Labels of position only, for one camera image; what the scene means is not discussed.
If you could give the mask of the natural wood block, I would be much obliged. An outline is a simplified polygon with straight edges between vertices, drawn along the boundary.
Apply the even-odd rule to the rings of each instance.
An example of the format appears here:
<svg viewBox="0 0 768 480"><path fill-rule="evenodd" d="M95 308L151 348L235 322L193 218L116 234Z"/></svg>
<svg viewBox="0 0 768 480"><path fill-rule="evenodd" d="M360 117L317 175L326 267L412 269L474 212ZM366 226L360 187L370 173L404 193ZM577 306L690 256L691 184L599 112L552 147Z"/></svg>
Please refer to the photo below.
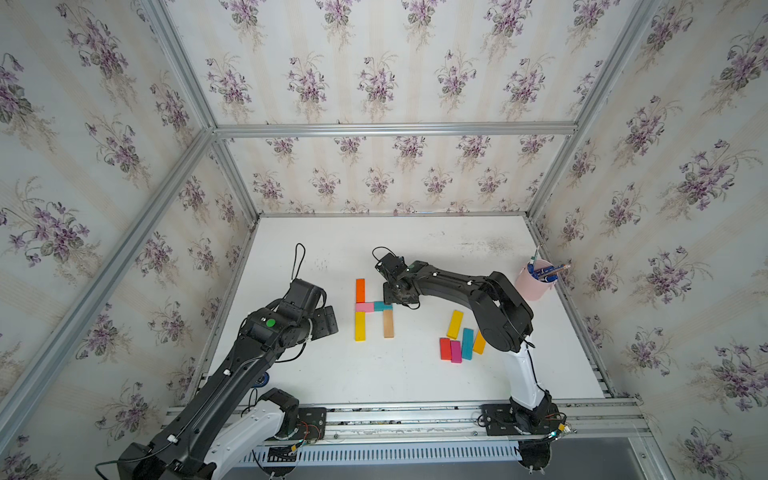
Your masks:
<svg viewBox="0 0 768 480"><path fill-rule="evenodd" d="M395 337L394 315L392 309L382 312L383 337L393 339Z"/></svg>

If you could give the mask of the yellow block group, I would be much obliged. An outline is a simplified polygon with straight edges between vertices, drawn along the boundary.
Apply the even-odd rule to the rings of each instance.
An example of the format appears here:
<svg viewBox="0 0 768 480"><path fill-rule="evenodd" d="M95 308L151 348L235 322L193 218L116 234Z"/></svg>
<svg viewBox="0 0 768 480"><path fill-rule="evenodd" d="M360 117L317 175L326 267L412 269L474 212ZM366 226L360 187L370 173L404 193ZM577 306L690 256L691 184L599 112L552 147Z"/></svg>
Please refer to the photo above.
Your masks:
<svg viewBox="0 0 768 480"><path fill-rule="evenodd" d="M449 326L446 333L446 337L449 338L450 340L458 339L459 334L461 332L463 317L464 317L464 313L459 310L454 310L452 312Z"/></svg>
<svg viewBox="0 0 768 480"><path fill-rule="evenodd" d="M366 316L365 312L356 312L354 318L354 340L364 342L366 340Z"/></svg>

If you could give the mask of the pink block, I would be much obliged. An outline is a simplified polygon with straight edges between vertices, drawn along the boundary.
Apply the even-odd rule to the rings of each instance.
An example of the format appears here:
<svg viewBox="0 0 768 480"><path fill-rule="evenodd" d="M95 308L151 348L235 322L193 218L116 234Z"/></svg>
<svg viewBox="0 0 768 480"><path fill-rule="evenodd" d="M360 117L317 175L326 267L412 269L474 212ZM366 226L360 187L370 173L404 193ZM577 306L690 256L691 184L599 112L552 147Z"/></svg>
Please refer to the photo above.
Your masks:
<svg viewBox="0 0 768 480"><path fill-rule="evenodd" d="M360 313L375 312L375 303L374 302L356 303L355 312L360 312Z"/></svg>

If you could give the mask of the magenta block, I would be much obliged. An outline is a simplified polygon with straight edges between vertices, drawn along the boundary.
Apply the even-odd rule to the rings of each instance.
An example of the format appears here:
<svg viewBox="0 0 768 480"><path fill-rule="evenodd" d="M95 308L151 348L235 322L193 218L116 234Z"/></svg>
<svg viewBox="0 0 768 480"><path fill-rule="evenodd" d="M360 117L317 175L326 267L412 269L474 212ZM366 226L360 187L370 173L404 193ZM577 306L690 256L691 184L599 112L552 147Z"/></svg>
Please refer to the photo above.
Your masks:
<svg viewBox="0 0 768 480"><path fill-rule="evenodd" d="M450 361L454 364L460 364L463 361L462 344L458 340L450 341Z"/></svg>

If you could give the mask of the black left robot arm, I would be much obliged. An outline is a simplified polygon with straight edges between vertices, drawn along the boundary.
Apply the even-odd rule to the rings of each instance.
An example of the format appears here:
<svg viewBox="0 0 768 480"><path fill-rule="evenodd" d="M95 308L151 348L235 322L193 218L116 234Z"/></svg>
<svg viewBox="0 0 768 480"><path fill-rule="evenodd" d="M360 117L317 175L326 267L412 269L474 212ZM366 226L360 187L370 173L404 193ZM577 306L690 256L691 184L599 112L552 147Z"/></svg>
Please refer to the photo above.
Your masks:
<svg viewBox="0 0 768 480"><path fill-rule="evenodd" d="M337 333L326 292L294 279L287 292L248 314L219 368L187 406L146 445L132 443L116 462L122 479L221 479L258 443L289 436L298 400L273 388L237 421L246 393L286 350Z"/></svg>

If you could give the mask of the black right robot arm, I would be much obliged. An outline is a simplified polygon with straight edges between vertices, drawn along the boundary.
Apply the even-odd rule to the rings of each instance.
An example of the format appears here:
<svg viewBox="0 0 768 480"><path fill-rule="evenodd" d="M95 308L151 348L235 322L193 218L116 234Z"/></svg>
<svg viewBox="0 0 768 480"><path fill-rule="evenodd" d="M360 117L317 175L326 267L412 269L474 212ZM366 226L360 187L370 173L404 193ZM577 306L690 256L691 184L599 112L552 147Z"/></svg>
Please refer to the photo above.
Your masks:
<svg viewBox="0 0 768 480"><path fill-rule="evenodd" d="M555 419L559 411L551 393L538 381L529 341L534 312L510 280L494 271L472 276L439 269L425 261L408 264L386 253L375 263L384 278L387 304L414 309L424 296L453 302L471 310L486 344L504 355L511 386L510 413L532 426Z"/></svg>

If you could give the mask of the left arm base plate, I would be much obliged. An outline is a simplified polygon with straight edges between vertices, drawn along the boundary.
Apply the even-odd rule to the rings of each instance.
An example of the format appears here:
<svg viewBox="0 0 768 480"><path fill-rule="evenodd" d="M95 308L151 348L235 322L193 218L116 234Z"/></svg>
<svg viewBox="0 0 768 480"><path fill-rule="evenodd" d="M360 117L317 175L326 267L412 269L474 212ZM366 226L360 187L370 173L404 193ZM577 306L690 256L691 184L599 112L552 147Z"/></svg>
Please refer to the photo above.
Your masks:
<svg viewBox="0 0 768 480"><path fill-rule="evenodd" d="M325 437L327 414L328 409L325 407L299 407L286 416L287 424L281 426L278 433L269 438L269 441L305 440L312 443L322 440Z"/></svg>

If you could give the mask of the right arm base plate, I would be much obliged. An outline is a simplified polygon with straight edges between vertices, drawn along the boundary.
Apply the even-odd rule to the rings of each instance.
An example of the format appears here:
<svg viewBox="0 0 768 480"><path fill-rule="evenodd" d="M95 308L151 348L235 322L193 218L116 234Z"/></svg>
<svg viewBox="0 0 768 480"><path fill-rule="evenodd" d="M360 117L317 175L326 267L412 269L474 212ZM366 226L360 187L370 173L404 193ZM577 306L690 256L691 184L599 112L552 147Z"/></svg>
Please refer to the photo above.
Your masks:
<svg viewBox="0 0 768 480"><path fill-rule="evenodd" d="M515 402L484 404L476 419L477 425L484 428L488 436L558 436L566 421L567 415L547 400L533 409L524 408Z"/></svg>

